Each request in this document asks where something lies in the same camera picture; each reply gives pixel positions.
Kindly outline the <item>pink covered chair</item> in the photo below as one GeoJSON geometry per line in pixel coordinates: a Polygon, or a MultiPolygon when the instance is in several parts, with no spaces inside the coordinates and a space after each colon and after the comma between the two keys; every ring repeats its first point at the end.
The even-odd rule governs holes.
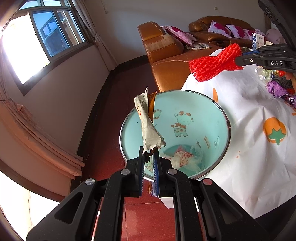
{"type": "Polygon", "coordinates": [[[286,41],[280,31],[275,28],[271,28],[266,32],[267,41],[273,44],[285,44],[286,41]]]}

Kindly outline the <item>light blue trash bin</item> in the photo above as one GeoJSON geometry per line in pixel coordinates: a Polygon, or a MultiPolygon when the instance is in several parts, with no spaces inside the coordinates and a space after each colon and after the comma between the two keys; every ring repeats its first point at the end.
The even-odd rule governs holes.
{"type": "MultiPolygon", "coordinates": [[[[189,90],[156,94],[153,124],[166,142],[159,155],[175,145],[199,145],[204,152],[202,171],[178,169],[189,178],[199,179],[213,170],[225,156],[230,144],[230,122],[223,109],[210,97],[189,90]]],[[[119,145],[123,158],[136,158],[142,146],[142,130],[134,109],[122,124],[119,145]]]]}

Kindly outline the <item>white orange-print tablecloth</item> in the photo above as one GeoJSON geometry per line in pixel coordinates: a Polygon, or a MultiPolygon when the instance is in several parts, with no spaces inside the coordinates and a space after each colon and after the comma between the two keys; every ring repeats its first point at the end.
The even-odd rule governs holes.
{"type": "Polygon", "coordinates": [[[230,122],[225,156],[199,179],[212,179],[253,218],[295,196],[295,109],[268,92],[256,65],[204,82],[189,75],[181,90],[210,97],[230,122]]]}

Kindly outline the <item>beige snack wrapper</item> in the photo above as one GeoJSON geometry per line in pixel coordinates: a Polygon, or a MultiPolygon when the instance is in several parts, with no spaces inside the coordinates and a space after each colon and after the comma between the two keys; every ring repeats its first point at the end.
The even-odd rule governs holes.
{"type": "Polygon", "coordinates": [[[149,94],[148,87],[146,87],[143,93],[134,98],[135,109],[141,123],[143,153],[150,153],[155,148],[159,149],[166,146],[165,139],[153,124],[156,94],[156,91],[149,94]]]}

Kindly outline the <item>brown leather long sofa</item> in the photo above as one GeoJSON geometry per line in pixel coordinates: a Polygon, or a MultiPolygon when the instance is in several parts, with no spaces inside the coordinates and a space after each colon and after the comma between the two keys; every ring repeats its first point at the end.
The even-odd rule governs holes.
{"type": "Polygon", "coordinates": [[[255,29],[245,21],[225,16],[206,16],[189,24],[190,33],[198,40],[220,47],[236,43],[252,47],[255,29]]]}

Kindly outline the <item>pink white cushion middle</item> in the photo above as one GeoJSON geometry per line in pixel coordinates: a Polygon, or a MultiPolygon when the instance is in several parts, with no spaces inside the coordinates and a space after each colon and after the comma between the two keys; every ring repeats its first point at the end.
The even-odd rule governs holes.
{"type": "Polygon", "coordinates": [[[249,40],[248,34],[242,27],[237,25],[226,25],[226,27],[231,31],[234,38],[249,40]]]}

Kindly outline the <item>red foam fruit net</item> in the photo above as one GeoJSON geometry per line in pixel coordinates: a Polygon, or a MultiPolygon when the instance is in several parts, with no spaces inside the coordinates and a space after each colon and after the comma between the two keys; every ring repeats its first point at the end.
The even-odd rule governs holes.
{"type": "Polygon", "coordinates": [[[238,44],[231,44],[217,56],[204,56],[189,61],[189,70],[198,82],[208,81],[223,71],[242,70],[235,59],[242,55],[238,44]]]}

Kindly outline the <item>white plastic bag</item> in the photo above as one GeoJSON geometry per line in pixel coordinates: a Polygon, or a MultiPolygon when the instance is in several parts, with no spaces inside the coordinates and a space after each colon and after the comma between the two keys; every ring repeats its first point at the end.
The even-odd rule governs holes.
{"type": "Polygon", "coordinates": [[[162,158],[171,161],[173,168],[184,168],[196,174],[202,171],[203,156],[204,152],[199,145],[175,145],[161,153],[162,158]]]}

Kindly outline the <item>brown leather chaise sofa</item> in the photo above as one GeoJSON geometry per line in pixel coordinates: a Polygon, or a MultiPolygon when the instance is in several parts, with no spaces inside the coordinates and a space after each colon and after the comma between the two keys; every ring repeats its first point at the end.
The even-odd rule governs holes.
{"type": "Polygon", "coordinates": [[[210,44],[210,49],[187,50],[181,41],[166,34],[155,22],[141,24],[137,29],[159,92],[181,89],[191,73],[189,61],[220,49],[210,44]]]}

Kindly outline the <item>pink floral pillow on chaise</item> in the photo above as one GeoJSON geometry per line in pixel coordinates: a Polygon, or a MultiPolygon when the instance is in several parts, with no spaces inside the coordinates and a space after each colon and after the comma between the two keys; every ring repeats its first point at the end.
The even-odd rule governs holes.
{"type": "Polygon", "coordinates": [[[192,46],[197,39],[190,33],[184,32],[174,26],[162,26],[162,28],[169,34],[181,41],[185,45],[192,46]]]}

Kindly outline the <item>black corrugated foam sleeve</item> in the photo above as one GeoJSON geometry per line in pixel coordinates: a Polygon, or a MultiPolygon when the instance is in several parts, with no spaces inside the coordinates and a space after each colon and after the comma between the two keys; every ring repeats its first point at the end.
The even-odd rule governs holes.
{"type": "Polygon", "coordinates": [[[280,77],[276,74],[273,74],[272,80],[285,89],[293,89],[292,80],[287,79],[285,75],[280,77]]]}

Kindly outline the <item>window with brown frame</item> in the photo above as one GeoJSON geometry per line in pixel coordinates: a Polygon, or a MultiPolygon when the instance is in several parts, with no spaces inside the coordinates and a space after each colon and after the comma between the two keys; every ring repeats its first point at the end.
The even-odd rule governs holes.
{"type": "Polygon", "coordinates": [[[24,1],[5,27],[1,41],[22,95],[89,46],[73,1],[24,1]]]}

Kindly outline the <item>white tall milk carton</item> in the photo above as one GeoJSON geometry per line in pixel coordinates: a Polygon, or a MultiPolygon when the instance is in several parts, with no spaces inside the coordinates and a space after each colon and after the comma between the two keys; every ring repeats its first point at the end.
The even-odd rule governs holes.
{"type": "Polygon", "coordinates": [[[258,33],[252,33],[252,49],[259,49],[265,45],[265,36],[258,33]]]}

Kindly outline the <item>beige curtain right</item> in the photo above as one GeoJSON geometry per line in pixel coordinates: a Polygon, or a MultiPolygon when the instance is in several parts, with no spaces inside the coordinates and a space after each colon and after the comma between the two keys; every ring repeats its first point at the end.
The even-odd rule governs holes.
{"type": "Polygon", "coordinates": [[[90,33],[92,40],[96,45],[106,68],[109,72],[111,72],[118,66],[118,63],[112,55],[110,49],[107,47],[107,44],[105,44],[105,42],[103,41],[97,28],[95,27],[95,24],[93,23],[92,17],[89,14],[86,4],[82,0],[74,0],[72,1],[72,3],[81,20],[83,21],[86,29],[90,33]]]}

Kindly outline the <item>purple plastic bag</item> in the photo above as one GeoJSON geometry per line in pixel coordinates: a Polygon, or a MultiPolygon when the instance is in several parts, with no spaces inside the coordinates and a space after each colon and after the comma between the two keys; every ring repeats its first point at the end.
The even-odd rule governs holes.
{"type": "Polygon", "coordinates": [[[275,81],[267,83],[267,90],[275,98],[281,98],[295,108],[295,90],[293,88],[283,88],[275,81]]]}

